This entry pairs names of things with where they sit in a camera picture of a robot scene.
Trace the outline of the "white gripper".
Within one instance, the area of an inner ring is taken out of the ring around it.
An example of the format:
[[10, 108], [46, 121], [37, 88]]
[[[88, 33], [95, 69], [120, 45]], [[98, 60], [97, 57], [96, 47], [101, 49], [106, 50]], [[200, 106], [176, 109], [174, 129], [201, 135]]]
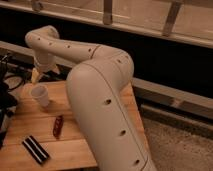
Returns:
[[56, 65], [55, 59], [52, 55], [36, 55], [34, 57], [34, 66], [31, 75], [31, 82], [37, 84], [42, 78], [42, 72], [52, 71], [56, 74], [60, 74], [60, 70]]

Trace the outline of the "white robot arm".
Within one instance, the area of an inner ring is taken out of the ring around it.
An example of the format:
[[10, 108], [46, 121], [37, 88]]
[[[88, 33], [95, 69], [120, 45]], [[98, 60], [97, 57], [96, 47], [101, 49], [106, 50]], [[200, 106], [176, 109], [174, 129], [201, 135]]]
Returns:
[[53, 70], [55, 57], [75, 64], [67, 76], [67, 98], [100, 171], [157, 171], [121, 100], [134, 72], [126, 51], [63, 40], [52, 26], [28, 32], [25, 42], [34, 51], [34, 83]]

